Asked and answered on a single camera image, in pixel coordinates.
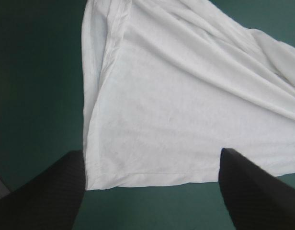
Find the green floor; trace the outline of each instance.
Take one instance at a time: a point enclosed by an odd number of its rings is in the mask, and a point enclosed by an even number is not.
[[[295,47],[295,0],[213,0]],[[85,0],[0,1],[0,176],[14,190],[82,149]],[[281,177],[295,187],[295,174]],[[75,230],[233,230],[217,183],[86,192]]]

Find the cotton fabric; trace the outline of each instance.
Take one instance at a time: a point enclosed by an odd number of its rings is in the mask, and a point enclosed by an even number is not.
[[[295,48],[207,0],[88,0],[87,189],[217,181],[222,148],[295,173]]]

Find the green surface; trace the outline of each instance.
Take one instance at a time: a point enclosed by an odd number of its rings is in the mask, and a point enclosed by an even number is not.
[[[295,47],[295,0],[213,0]],[[14,190],[82,148],[85,0],[0,1],[0,176]],[[295,174],[281,177],[295,187]],[[86,192],[75,230],[233,230],[217,183]]]

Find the white t-shirt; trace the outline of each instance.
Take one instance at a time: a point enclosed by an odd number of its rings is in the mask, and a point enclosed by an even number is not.
[[[82,59],[88,190],[295,173],[295,48],[208,0],[88,0]]]

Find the white fabric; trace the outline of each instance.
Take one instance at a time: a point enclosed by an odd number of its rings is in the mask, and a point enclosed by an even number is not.
[[[88,190],[295,173],[295,48],[211,2],[88,0],[82,58]]]

